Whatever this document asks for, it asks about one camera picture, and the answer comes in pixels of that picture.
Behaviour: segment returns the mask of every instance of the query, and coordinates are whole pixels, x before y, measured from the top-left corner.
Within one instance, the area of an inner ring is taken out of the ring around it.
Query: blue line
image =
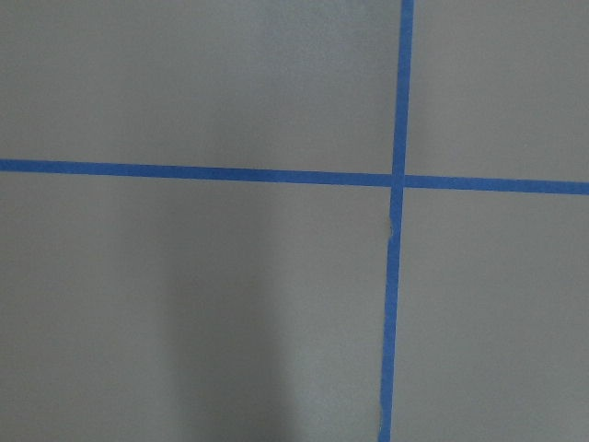
[[[405,187],[487,192],[560,193],[589,195],[589,182],[504,180],[498,178],[426,177],[407,175]]]
[[[390,195],[392,235],[387,250],[387,287],[385,292],[385,325],[383,362],[380,384],[380,431],[378,442],[389,442],[393,418],[393,380],[395,374],[395,341],[397,337],[398,277],[403,218],[403,188],[405,154],[409,120],[409,91],[411,70],[411,40],[413,34],[413,0],[401,3],[398,43],[397,106],[395,109],[395,139],[393,145],[393,177]]]
[[[0,159],[0,171],[175,178],[183,180],[291,182],[369,187],[390,187],[391,182],[390,175],[377,173],[200,168],[192,166],[36,161],[27,159]]]

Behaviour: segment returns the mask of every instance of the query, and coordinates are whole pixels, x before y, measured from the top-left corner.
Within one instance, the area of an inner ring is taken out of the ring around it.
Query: vertical blue line
[[[397,334],[398,277],[400,267],[401,222],[405,153],[409,120],[411,40],[413,34],[413,0],[402,0],[398,41],[397,105],[393,145],[393,178],[390,195],[392,234],[387,250],[387,288],[385,293],[385,329],[380,385],[380,432],[378,442],[389,442],[393,416],[393,378],[395,372],[395,338]]]

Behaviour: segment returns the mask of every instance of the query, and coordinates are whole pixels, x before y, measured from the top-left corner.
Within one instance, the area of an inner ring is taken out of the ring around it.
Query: blue tape
[[[184,180],[291,182],[369,187],[390,187],[391,182],[390,175],[377,173],[200,168],[192,166],[36,161],[26,159],[0,159],[0,171],[175,178]]]
[[[407,175],[405,187],[487,192],[560,193],[589,195],[589,182],[505,180],[498,178],[427,177]]]
[[[387,249],[387,287],[385,291],[385,325],[383,361],[380,384],[380,431],[378,442],[389,442],[393,417],[393,380],[395,374],[395,341],[397,337],[398,277],[400,269],[401,223],[403,218],[403,188],[405,154],[409,120],[409,91],[411,70],[411,40],[413,34],[413,0],[401,3],[398,42],[397,105],[395,109],[395,139],[393,145],[393,176],[390,195],[392,235]]]

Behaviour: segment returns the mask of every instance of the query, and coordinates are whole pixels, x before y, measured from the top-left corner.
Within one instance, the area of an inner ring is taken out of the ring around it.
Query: horizontal blue line
[[[182,180],[291,182],[370,187],[390,187],[391,182],[390,175],[377,173],[201,168],[193,166],[37,161],[28,159],[0,159],[0,171],[175,178]]]
[[[560,193],[589,195],[589,182],[505,180],[499,178],[429,177],[406,175],[405,187],[487,192]]]

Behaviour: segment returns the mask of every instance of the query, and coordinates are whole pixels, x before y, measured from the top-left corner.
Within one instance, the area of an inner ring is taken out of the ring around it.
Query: gray surface
[[[589,3],[415,3],[408,173],[589,180]]]
[[[0,440],[375,440],[386,189],[0,188]]]
[[[589,440],[589,199],[407,190],[395,442]]]
[[[3,1],[0,157],[390,171],[399,1]]]

